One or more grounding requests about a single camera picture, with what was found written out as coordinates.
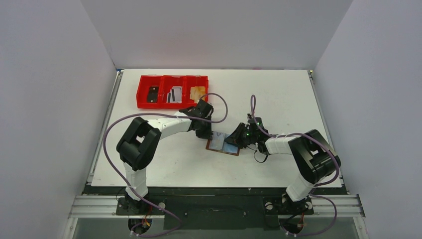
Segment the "white VIP card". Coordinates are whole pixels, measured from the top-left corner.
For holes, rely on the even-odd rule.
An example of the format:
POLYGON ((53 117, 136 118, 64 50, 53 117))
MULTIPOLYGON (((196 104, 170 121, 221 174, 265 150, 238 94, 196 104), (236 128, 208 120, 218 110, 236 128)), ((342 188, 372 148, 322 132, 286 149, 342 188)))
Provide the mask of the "white VIP card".
POLYGON ((218 151, 223 150, 225 136, 226 134, 223 132, 214 131, 212 133, 212 140, 210 142, 209 149, 218 151))

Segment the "brown leather card holder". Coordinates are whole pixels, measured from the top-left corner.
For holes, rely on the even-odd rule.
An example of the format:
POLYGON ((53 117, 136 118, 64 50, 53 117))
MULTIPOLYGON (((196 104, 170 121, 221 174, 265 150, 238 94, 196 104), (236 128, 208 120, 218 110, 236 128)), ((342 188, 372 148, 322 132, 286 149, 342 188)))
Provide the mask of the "brown leather card holder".
POLYGON ((230 144, 227 144, 225 142, 224 142, 223 150, 218 151, 218 150, 209 149, 209 145, 210 145, 211 140, 212 139, 209 139, 207 141, 207 145, 206 145, 206 149, 207 150, 215 151, 215 152, 219 152, 219 153, 224 153, 224 154, 228 154, 228 155, 234 155, 234 156, 238 156, 239 155, 240 149, 238 147, 233 146, 233 145, 230 145, 230 144))

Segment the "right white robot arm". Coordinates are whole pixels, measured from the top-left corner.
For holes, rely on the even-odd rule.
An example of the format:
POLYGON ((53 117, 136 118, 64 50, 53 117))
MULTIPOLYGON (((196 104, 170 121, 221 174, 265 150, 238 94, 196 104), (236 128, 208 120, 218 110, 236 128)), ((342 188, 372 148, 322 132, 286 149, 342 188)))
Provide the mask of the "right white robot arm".
POLYGON ((324 185, 326 177, 339 176, 340 159, 316 129, 306 133, 273 135, 264 128, 261 118, 250 117, 224 141, 238 148, 255 145, 266 156, 282 154, 294 158, 299 175, 286 188, 286 195, 280 200, 282 209, 288 213, 298 209, 301 200, 306 199, 315 187, 324 185))

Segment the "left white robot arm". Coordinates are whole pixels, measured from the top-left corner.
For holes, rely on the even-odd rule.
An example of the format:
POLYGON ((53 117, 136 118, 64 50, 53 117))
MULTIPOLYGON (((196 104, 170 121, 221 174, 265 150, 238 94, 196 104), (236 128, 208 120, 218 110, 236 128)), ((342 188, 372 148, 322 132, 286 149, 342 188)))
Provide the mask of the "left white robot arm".
POLYGON ((125 198, 136 214, 148 209, 146 167, 151 163, 160 140, 180 132, 195 131, 201 139, 211 139, 213 106, 200 100, 196 106, 179 110, 159 119, 136 117, 116 146, 125 167, 127 186, 125 198))

